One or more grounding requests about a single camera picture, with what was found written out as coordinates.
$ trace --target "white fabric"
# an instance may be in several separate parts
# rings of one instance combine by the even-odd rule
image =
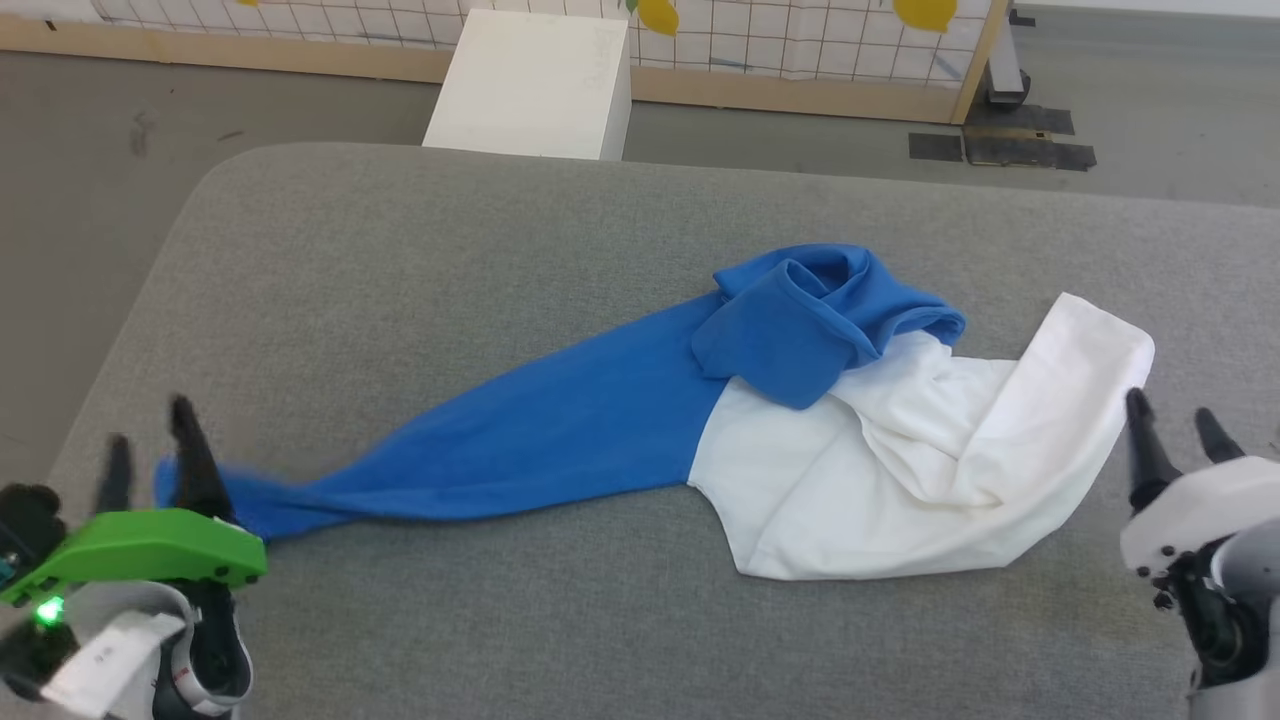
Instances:
[[[908,333],[800,411],[735,378],[689,484],[748,575],[1002,568],[1084,498],[1153,355],[1147,333],[1064,293],[1016,363]]]

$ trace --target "blue fabric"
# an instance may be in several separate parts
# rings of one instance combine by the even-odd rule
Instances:
[[[808,245],[716,274],[721,292],[536,360],[411,420],[307,486],[221,468],[265,539],[360,518],[467,520],[682,484],[728,378],[805,407],[897,333],[951,343],[964,318],[865,249]],[[173,496],[172,460],[156,470]]]

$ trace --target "green plastic part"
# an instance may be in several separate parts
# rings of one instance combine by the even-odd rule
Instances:
[[[237,589],[265,574],[262,538],[234,525],[177,507],[102,512],[0,601],[38,605],[70,584],[110,580],[210,579]]]

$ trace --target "green light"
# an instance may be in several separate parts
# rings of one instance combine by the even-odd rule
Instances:
[[[51,597],[36,609],[36,621],[41,625],[56,625],[63,619],[63,598]]]

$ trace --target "grid patterned fabric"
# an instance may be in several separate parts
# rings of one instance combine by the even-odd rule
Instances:
[[[959,88],[991,0],[959,0],[946,33],[905,27],[893,0],[673,0],[676,37],[621,0],[92,0],[113,24],[215,35],[452,50],[467,10],[627,19],[636,65],[786,79]]]

